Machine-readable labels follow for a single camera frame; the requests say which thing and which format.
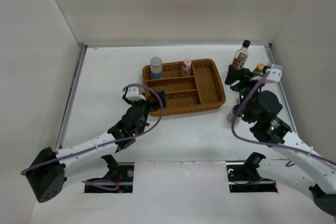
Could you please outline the tall dark vinegar bottle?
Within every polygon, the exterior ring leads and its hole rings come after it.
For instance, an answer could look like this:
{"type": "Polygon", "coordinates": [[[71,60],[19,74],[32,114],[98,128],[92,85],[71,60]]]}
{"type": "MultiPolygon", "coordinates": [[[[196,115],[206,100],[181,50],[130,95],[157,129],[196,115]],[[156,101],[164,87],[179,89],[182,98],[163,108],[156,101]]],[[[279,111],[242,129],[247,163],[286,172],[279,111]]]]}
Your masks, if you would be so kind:
{"type": "Polygon", "coordinates": [[[233,57],[232,66],[236,69],[241,69],[247,61],[249,56],[248,48],[250,46],[249,40],[244,40],[240,49],[238,49],[233,57]]]}

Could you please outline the silver-lid jar with blue label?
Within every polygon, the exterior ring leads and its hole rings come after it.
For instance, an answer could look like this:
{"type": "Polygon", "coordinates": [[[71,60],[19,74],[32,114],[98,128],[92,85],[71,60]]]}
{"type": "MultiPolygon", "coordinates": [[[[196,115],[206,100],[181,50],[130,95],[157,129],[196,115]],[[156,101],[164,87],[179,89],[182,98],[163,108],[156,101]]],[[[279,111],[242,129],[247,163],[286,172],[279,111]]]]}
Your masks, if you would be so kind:
{"type": "Polygon", "coordinates": [[[152,79],[162,78],[162,59],[160,57],[153,57],[150,60],[150,72],[152,79]]]}

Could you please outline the pink-cap clear spice bottle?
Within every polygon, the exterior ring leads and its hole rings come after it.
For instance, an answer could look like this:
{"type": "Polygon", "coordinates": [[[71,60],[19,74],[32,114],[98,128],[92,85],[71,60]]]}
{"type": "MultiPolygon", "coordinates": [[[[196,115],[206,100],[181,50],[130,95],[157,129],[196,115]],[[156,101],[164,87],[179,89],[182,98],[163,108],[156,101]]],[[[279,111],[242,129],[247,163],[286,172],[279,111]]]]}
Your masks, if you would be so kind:
{"type": "Polygon", "coordinates": [[[187,77],[191,76],[192,62],[189,59],[184,59],[181,62],[180,76],[187,77]]]}

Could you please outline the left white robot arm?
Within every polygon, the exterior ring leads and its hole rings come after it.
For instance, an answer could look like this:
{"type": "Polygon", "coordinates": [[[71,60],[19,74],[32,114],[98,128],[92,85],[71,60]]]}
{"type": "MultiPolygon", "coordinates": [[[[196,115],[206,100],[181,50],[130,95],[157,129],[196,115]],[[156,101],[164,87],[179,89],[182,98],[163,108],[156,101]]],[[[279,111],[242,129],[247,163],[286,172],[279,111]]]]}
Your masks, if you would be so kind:
{"type": "Polygon", "coordinates": [[[151,112],[166,107],[165,92],[149,90],[145,97],[139,87],[124,89],[123,100],[130,105],[121,119],[101,135],[82,144],[57,151],[47,147],[22,172],[39,203],[55,198],[63,188],[77,182],[87,187],[119,191],[122,173],[113,153],[136,142],[153,128],[147,122],[151,112]]]}

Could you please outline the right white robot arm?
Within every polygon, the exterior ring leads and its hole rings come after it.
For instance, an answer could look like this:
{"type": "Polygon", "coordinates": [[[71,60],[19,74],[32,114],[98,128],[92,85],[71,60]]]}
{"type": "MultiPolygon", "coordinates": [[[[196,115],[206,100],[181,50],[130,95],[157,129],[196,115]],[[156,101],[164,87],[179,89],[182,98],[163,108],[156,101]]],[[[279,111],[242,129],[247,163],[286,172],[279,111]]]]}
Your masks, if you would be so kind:
{"type": "Polygon", "coordinates": [[[278,117],[282,110],[278,97],[262,90],[267,83],[278,83],[282,67],[268,64],[262,74],[229,65],[225,84],[239,93],[240,103],[233,108],[232,123],[237,119],[253,124],[253,144],[264,145],[285,156],[292,165],[281,166],[276,160],[253,152],[244,161],[243,172],[251,182],[266,178],[280,182],[311,199],[323,212],[335,216],[335,162],[319,155],[278,117]]]}

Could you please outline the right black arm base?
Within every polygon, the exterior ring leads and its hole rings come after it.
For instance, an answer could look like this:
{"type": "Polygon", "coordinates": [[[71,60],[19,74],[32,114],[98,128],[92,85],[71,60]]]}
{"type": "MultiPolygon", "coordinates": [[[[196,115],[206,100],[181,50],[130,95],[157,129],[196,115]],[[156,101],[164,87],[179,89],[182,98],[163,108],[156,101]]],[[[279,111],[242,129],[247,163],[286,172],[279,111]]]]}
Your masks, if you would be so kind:
{"type": "Polygon", "coordinates": [[[266,157],[253,152],[245,161],[226,163],[229,191],[231,193],[277,193],[274,180],[260,177],[257,172],[259,163],[266,157]]]}

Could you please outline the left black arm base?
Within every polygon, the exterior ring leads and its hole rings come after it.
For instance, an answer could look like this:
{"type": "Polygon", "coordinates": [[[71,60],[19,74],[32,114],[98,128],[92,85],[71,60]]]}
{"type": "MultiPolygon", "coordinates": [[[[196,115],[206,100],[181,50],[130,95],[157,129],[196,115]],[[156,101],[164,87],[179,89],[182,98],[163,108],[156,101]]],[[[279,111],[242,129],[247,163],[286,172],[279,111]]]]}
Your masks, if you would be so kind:
{"type": "Polygon", "coordinates": [[[112,155],[101,157],[106,164],[107,172],[96,178],[87,181],[94,185],[85,184],[84,193],[86,194],[125,194],[133,192],[134,163],[118,163],[112,155]]]}

